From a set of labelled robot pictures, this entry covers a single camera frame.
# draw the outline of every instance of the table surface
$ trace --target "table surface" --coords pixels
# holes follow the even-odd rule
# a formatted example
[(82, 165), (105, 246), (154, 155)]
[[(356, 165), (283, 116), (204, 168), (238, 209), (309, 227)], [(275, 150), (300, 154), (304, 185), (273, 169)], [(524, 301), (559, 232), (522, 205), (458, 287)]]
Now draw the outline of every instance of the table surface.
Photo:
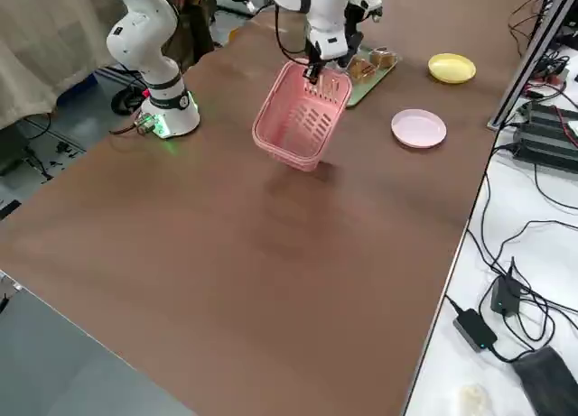
[[(573, 80), (578, 74), (578, 51), (565, 49), (562, 54), (571, 57), (566, 95), (578, 101), (578, 84)], [(537, 90), (545, 95), (554, 93), (547, 88)], [(525, 102), (521, 98), (516, 107)], [(575, 111), (573, 105), (563, 97), (556, 97), (545, 104)], [(498, 143), (511, 141), (512, 130), (507, 129), (500, 135)], [(492, 159), (488, 175), (491, 199), (484, 235), (494, 255), (501, 243), (516, 234), (529, 220), (557, 219), (578, 226), (577, 212), (562, 209), (540, 195), (534, 183), (532, 165), (513, 161), (509, 153), (500, 152)], [(578, 175), (541, 167), (538, 180), (540, 187), (549, 196), (578, 207)], [(484, 184), (469, 223), (470, 230), (478, 240), (481, 212), (487, 198), (488, 189)], [(531, 226), (515, 243), (506, 246), (500, 263), (508, 268), (510, 258), (514, 255), (519, 270), (536, 291), (551, 300), (578, 309), (577, 242), (578, 233), (570, 229), (556, 225)], [(482, 262), (469, 236), (463, 238), (456, 260), (447, 293), (463, 308), (475, 308), (495, 274)], [(529, 324), (529, 332), (538, 336), (538, 324), (543, 315), (535, 307), (522, 305), (521, 309), (522, 314), (530, 320), (525, 322)], [(499, 337), (497, 350), (502, 355), (514, 357), (525, 350), (502, 324), (501, 317), (489, 309), (488, 303), (482, 312)], [(578, 354), (575, 351), (578, 332), (561, 315), (553, 313), (553, 317), (556, 327), (551, 346), (562, 356), (574, 378), (578, 378)], [(577, 316), (571, 317), (578, 323)], [(534, 414), (513, 370), (489, 352), (482, 355), (473, 353), (453, 327), (454, 318), (452, 306), (445, 302), (433, 328), (406, 416), (423, 415), (426, 412), (430, 415), (458, 415), (456, 405), (460, 391), (470, 385), (481, 386), (488, 393), (493, 408), (493, 413), (489, 415)], [(523, 336), (515, 320), (509, 323)]]
[[(366, 42), (404, 61), (344, 115), (314, 174), (252, 142), (284, 63), (260, 15), (187, 74), (198, 132), (100, 143), (3, 222), (0, 267), (202, 416), (398, 414), (517, 66), (506, 23), (523, 1), (385, 0)], [(303, 44), (298, 21), (282, 28)], [(431, 80), (443, 51), (477, 78)], [(388, 122), (409, 107), (446, 122), (441, 147), (394, 141)]]

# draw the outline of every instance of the brown table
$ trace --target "brown table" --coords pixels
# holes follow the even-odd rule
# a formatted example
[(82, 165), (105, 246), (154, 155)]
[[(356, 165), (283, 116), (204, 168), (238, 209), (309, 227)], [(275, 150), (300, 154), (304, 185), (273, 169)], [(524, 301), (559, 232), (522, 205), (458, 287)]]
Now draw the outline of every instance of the brown table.
[[(398, 414), (517, 66), (506, 23), (523, 1), (385, 0), (367, 42), (404, 61), (345, 114), (314, 174), (252, 142), (284, 62), (261, 15), (188, 73), (197, 133), (100, 143), (3, 223), (0, 267), (200, 416)], [(299, 25), (282, 19), (294, 49)], [(430, 80), (441, 51), (477, 78)], [(394, 141), (409, 107), (445, 120), (441, 147)]]

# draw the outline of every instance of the person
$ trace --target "person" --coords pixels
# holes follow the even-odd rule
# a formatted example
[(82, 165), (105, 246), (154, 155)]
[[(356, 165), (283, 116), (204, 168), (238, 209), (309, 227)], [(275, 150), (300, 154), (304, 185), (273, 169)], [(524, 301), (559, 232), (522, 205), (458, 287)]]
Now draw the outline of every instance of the person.
[(179, 60), (183, 68), (196, 64), (209, 52), (215, 50), (210, 35), (210, 23), (217, 8), (216, 0), (169, 0), (178, 10), (181, 20), (173, 39), (165, 47), (166, 55)]

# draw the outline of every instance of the white table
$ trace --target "white table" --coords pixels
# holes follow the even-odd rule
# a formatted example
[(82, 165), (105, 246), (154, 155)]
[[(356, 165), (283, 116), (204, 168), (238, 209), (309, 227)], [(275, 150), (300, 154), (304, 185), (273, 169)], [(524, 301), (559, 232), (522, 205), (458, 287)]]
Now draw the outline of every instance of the white table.
[[(578, 84), (573, 81), (578, 74), (578, 52), (564, 52), (567, 51), (574, 56), (570, 63), (566, 94), (578, 101)], [(557, 97), (548, 104), (576, 110), (563, 97)], [(511, 138), (512, 132), (506, 130), (500, 134), (498, 143), (509, 143)], [(532, 165), (513, 161), (508, 152), (500, 152), (492, 159), (488, 175), (491, 202), (484, 230), (489, 249), (494, 255), (502, 241), (522, 229), (528, 220), (557, 219), (578, 226), (578, 212), (561, 209), (540, 195), (534, 184)], [(578, 207), (578, 176), (540, 167), (538, 180), (548, 195)], [(488, 190), (484, 183), (469, 223), (470, 230), (478, 240), (481, 212), (487, 197)], [(576, 246), (578, 232), (561, 226), (532, 226), (515, 243), (507, 245), (500, 263), (508, 268), (510, 257), (514, 255), (517, 266), (534, 290), (550, 300), (578, 309)], [(496, 274), (482, 262), (472, 239), (464, 236), (449, 278), (448, 295), (463, 309), (477, 309), (483, 293), (495, 277)], [(527, 304), (521, 305), (521, 311), (536, 321), (543, 317), (538, 308)], [(495, 347), (503, 356), (514, 357), (524, 351), (522, 344), (503, 325), (501, 316), (489, 309), (489, 298), (482, 313), (499, 337)], [(570, 315), (574, 322), (578, 322), (578, 316)], [(551, 347), (564, 359), (574, 378), (578, 379), (578, 332), (560, 314), (554, 312), (552, 316), (556, 322), (556, 331)], [(489, 414), (533, 415), (532, 407), (511, 366), (501, 363), (489, 351), (474, 353), (453, 326), (455, 317), (456, 313), (450, 303), (442, 300), (406, 416), (458, 414), (455, 407), (460, 390), (468, 385), (479, 385), (486, 390), (493, 409)], [(514, 319), (509, 323), (516, 332), (522, 334)], [(530, 333), (539, 330), (537, 324), (531, 326)]]

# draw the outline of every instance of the green tray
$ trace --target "green tray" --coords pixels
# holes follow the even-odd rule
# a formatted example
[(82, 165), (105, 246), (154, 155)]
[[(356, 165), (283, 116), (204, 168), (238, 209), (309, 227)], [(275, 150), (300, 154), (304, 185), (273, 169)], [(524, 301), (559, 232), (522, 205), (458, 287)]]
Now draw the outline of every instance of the green tray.
[[(371, 51), (372, 49), (361, 46), (356, 57), (369, 61), (369, 53)], [(371, 91), (379, 82), (381, 82), (381, 79), (387, 76), (387, 73), (396, 67), (398, 62), (399, 56), (396, 57), (396, 63), (389, 69), (378, 69), (370, 81), (363, 84), (354, 85), (353, 90), (351, 91), (350, 101), (347, 103), (347, 107), (354, 107), (357, 103), (359, 103), (363, 97), (369, 93), (369, 91)]]

